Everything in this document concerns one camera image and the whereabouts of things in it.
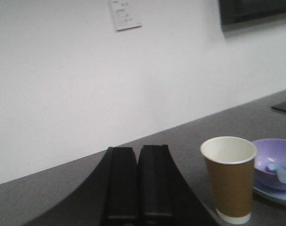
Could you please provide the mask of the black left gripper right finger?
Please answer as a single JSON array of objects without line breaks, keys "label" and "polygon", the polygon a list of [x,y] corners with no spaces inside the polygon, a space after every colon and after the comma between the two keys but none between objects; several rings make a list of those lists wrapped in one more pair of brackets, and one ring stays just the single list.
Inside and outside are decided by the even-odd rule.
[{"label": "black left gripper right finger", "polygon": [[218,225],[187,184],[167,145],[144,145],[138,171],[143,225]]}]

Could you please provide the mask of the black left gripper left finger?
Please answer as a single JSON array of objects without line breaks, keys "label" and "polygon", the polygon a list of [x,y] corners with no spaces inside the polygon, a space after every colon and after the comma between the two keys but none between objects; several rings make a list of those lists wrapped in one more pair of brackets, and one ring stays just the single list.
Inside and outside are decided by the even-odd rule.
[{"label": "black left gripper left finger", "polygon": [[93,172],[63,201],[28,226],[136,226],[137,163],[130,147],[110,147]]}]

